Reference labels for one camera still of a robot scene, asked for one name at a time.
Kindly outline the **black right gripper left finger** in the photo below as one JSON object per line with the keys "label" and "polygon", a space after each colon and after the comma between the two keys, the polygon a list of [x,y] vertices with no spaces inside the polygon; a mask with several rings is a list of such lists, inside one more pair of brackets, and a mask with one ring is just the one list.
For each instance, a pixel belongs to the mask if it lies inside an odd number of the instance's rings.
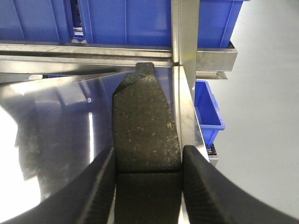
{"label": "black right gripper left finger", "polygon": [[85,151],[62,150],[38,161],[41,202],[6,224],[105,224],[115,188],[115,150],[101,149],[93,161]]}

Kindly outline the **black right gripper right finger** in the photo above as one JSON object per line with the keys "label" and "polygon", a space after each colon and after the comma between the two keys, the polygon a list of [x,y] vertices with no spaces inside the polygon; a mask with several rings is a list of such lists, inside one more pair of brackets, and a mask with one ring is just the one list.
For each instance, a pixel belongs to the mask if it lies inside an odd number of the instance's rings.
{"label": "black right gripper right finger", "polygon": [[297,224],[259,201],[211,165],[195,146],[183,151],[183,193],[192,224]]}

